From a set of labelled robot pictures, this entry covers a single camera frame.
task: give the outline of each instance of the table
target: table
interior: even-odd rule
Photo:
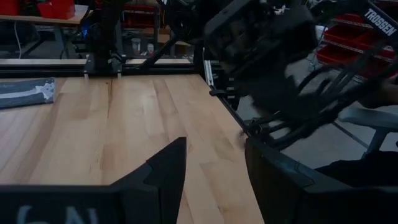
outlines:
[[[241,128],[209,90],[199,75],[58,78],[53,105],[0,111],[0,184],[110,184],[186,136],[178,223],[264,223]]]
[[[53,24],[54,25],[54,35],[55,35],[55,41],[57,42],[57,50],[61,52],[61,50],[64,48],[65,44],[67,43],[67,39],[65,38],[65,33],[61,27],[61,25],[78,25],[80,24],[81,20],[83,19],[83,16],[85,12],[87,11],[88,6],[82,6],[82,5],[75,5],[75,16],[70,18],[70,19],[49,19],[49,18],[43,18],[39,16],[7,16],[7,15],[0,15],[0,20],[7,20],[7,21],[25,21],[25,22],[41,22],[41,23],[48,23],[48,24]],[[74,51],[73,47],[70,45],[67,46],[67,49],[65,50],[65,56],[66,58],[70,58],[69,51]]]

